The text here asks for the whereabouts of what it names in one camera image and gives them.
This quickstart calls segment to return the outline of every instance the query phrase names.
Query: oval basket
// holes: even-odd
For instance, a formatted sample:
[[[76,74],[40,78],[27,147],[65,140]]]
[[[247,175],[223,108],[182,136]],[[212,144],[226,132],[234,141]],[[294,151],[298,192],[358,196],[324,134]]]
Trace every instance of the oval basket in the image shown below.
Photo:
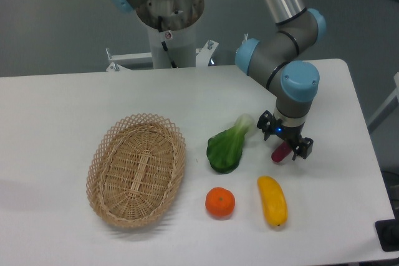
[[[142,227],[170,207],[185,168],[185,139],[169,119],[128,116],[104,136],[87,176],[87,197],[109,224]]]

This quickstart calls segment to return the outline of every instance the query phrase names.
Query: plastic vegetable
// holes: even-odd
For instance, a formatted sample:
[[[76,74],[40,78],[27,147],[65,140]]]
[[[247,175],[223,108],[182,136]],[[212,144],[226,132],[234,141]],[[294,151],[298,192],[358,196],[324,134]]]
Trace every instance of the plastic vegetable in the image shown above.
[[[257,186],[261,193],[263,214],[272,226],[280,226],[287,221],[288,208],[279,183],[269,176],[260,177]]]
[[[208,192],[205,199],[205,208],[215,217],[227,217],[233,213],[236,199],[231,191],[222,187],[215,187]]]
[[[281,162],[285,157],[291,153],[292,150],[286,142],[283,142],[278,148],[272,153],[272,160],[274,162]]]
[[[243,114],[233,127],[208,140],[206,156],[215,171],[227,174],[238,167],[243,154],[244,136],[253,126],[254,119]]]

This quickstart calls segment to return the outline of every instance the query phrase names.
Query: yellow fruit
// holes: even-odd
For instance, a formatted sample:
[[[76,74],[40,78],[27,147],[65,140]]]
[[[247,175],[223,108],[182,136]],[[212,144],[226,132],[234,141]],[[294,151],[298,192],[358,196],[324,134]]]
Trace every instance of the yellow fruit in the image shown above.
[[[272,226],[280,226],[287,221],[288,208],[279,183],[269,176],[259,177],[257,186],[261,193],[264,217]]]

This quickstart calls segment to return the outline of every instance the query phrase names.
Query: metal screw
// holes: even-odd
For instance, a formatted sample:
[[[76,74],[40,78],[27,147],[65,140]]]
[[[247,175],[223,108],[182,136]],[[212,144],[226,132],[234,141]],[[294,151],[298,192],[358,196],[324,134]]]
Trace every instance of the metal screw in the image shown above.
[[[110,49],[109,48],[105,48],[105,51],[107,52],[108,60],[112,60],[112,55],[111,55]]]
[[[211,50],[211,49],[212,49],[212,46],[213,46],[213,41],[212,41],[212,40],[209,40],[209,41],[208,41],[208,50]]]
[[[248,40],[248,33],[244,35],[243,42],[241,44],[245,43],[247,40]]]

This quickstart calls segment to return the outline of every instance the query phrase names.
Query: cable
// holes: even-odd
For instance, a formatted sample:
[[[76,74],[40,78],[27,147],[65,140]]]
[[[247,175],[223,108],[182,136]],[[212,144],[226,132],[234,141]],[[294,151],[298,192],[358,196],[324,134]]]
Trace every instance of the cable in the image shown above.
[[[161,16],[158,16],[158,32],[162,32],[162,17]],[[171,64],[172,68],[174,68],[174,69],[177,68],[175,61],[170,57],[169,49],[168,49],[168,46],[166,45],[166,42],[163,41],[163,42],[161,42],[161,44],[162,44],[163,50],[166,52],[166,54],[169,58],[169,62]]]

